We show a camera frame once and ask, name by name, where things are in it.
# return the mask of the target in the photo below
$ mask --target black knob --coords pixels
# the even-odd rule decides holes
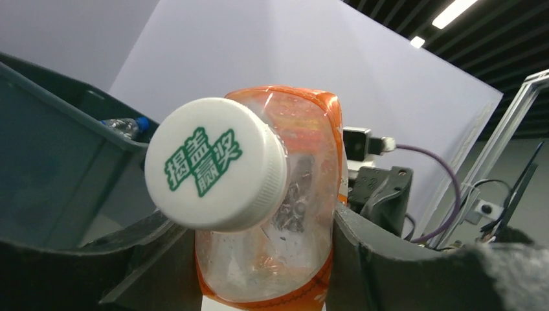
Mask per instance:
[[[490,214],[492,213],[492,206],[488,205],[488,204],[484,204],[483,206],[481,206],[480,210],[484,213],[484,214]]]

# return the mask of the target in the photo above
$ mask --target black slatted ceiling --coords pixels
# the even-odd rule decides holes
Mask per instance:
[[[344,0],[401,36],[501,91],[479,140],[492,134],[524,79],[549,69],[549,0],[478,0],[444,29],[433,19],[453,0]],[[549,91],[542,92],[513,136],[549,137]]]

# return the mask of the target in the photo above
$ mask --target clear plastic bottle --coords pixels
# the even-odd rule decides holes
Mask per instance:
[[[132,140],[136,139],[140,133],[149,129],[149,120],[146,117],[139,117],[136,119],[109,119],[103,120],[101,123],[120,135]]]
[[[199,136],[209,149],[193,146]],[[203,293],[246,310],[322,308],[345,173],[337,98],[290,87],[184,105],[156,131],[145,164],[158,208],[197,229]]]

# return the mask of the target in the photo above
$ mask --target fluorescent light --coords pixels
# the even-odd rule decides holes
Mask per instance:
[[[456,17],[465,12],[471,5],[473,5],[477,0],[455,0],[450,4],[441,14],[439,14],[432,25],[438,29],[443,29],[448,26]]]
[[[418,36],[410,40],[410,44],[416,49],[419,49],[424,43],[425,43],[425,40],[421,39]]]

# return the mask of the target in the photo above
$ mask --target white bottle cap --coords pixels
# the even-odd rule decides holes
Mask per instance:
[[[249,108],[202,98],[156,130],[145,179],[156,206],[190,229],[235,232],[272,216],[287,191],[286,150]]]

